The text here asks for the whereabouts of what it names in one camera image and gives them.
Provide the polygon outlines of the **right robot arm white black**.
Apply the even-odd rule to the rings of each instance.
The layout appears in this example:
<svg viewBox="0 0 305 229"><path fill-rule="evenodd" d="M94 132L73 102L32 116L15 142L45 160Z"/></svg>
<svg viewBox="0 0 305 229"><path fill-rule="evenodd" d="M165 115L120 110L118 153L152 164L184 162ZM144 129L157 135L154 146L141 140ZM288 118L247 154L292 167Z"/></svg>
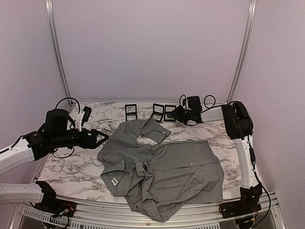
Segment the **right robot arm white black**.
<svg viewBox="0 0 305 229"><path fill-rule="evenodd" d="M211 106L200 101L198 96L187 97L182 95L177 106L168 115L169 118L189 125L224 121L228 137L233 140L237 151L241 169L240 200L236 202L236 210L245 214L259 202L263 187L257 177L256 157L253 147L253 121L240 101L231 101L224 104L213 102Z"/></svg>

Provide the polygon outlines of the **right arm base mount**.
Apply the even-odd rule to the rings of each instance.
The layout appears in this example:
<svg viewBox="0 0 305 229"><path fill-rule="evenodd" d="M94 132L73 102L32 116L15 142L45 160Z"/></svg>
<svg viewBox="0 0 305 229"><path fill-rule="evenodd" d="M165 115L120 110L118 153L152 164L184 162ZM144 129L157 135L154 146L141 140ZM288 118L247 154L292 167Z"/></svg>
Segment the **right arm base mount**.
<svg viewBox="0 0 305 229"><path fill-rule="evenodd" d="M224 219L238 217L245 214L258 212L262 209L260 204L260 196L263 193L261 184L255 187L240 188L240 199L220 204L219 211Z"/></svg>

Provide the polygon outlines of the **grey button shirt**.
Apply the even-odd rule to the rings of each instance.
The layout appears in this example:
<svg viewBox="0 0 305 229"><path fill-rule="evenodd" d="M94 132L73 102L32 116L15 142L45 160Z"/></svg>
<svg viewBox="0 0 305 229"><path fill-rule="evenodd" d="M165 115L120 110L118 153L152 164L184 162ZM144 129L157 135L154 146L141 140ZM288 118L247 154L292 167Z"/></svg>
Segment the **grey button shirt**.
<svg viewBox="0 0 305 229"><path fill-rule="evenodd" d="M208 142L167 143L170 133L151 118L123 122L97 155L110 192L158 222L184 204L223 200L224 172Z"/></svg>

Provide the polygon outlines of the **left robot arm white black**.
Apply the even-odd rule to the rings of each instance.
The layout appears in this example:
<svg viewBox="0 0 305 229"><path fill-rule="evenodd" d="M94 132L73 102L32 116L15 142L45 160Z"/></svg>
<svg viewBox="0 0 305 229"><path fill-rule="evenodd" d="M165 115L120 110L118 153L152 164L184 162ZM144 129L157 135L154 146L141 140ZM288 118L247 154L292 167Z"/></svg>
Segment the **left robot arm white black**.
<svg viewBox="0 0 305 229"><path fill-rule="evenodd" d="M79 108L73 119L67 110L55 107L46 113L45 122L38 129L21 135L12 145L0 151L0 173L23 164L38 161L60 148L73 150L75 147L96 149L108 140L108 135L98 130L83 128L89 120L91 108ZM60 209L73 209L72 204L57 198L55 190L46 181L29 184L0 185L1 204L32 203L37 209L57 212Z"/></svg>

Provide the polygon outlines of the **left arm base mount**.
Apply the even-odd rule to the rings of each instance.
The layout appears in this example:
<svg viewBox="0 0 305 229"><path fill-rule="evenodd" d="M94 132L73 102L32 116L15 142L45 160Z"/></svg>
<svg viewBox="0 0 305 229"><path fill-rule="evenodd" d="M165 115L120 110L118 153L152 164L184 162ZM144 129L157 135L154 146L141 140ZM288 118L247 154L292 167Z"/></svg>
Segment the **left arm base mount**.
<svg viewBox="0 0 305 229"><path fill-rule="evenodd" d="M35 203L38 210L52 213L54 217L67 215L73 217L76 203L73 201L58 199L55 190L46 181L36 181L43 193L42 201Z"/></svg>

